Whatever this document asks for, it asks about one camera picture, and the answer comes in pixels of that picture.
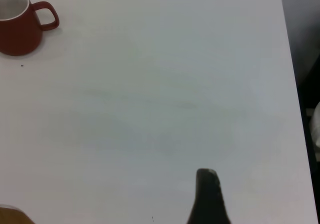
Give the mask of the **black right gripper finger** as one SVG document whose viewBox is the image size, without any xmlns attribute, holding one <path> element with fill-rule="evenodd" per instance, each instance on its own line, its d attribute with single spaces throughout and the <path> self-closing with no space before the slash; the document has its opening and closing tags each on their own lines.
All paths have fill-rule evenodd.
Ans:
<svg viewBox="0 0 320 224">
<path fill-rule="evenodd" d="M 198 169 L 195 200 L 188 224 L 230 224 L 221 184 L 216 171 Z"/>
</svg>

